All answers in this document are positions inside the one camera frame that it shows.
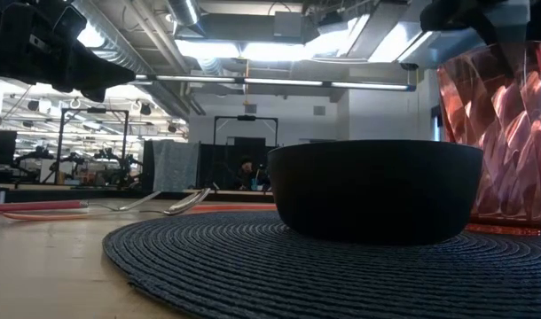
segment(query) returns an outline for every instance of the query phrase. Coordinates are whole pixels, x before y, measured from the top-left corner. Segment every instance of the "woven placemat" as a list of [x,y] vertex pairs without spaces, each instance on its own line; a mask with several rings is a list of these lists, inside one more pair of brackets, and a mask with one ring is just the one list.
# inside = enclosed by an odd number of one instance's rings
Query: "woven placemat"
[[541,318],[541,237],[368,246],[256,212],[139,222],[103,246],[136,288],[205,318]]

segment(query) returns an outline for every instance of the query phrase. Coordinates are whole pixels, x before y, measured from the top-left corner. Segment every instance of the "person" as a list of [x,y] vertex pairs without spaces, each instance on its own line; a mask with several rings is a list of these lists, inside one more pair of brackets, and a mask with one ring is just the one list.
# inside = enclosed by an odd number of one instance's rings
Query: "person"
[[255,172],[253,172],[253,160],[247,156],[241,159],[241,166],[237,172],[235,189],[240,191],[251,190],[251,181],[255,178]]

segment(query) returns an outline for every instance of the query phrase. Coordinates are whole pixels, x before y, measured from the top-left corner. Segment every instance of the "red textured glass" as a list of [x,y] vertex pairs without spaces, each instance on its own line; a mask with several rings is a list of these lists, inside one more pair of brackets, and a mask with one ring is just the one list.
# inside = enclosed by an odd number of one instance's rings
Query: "red textured glass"
[[469,51],[441,65],[438,81],[446,140],[483,149],[467,229],[540,235],[541,43]]

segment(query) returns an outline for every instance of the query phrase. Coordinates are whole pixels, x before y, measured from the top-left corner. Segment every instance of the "black bowl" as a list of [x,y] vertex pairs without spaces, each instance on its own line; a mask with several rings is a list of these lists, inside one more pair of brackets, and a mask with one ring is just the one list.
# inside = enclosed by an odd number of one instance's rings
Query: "black bowl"
[[467,225],[482,151],[404,140],[301,144],[269,152],[282,221],[313,237],[433,244]]

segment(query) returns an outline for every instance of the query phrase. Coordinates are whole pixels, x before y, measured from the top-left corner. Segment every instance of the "gray curtain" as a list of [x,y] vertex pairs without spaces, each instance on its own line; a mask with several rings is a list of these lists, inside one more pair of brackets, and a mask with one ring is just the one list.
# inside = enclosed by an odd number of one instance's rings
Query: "gray curtain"
[[154,141],[154,191],[182,191],[194,186],[199,144]]

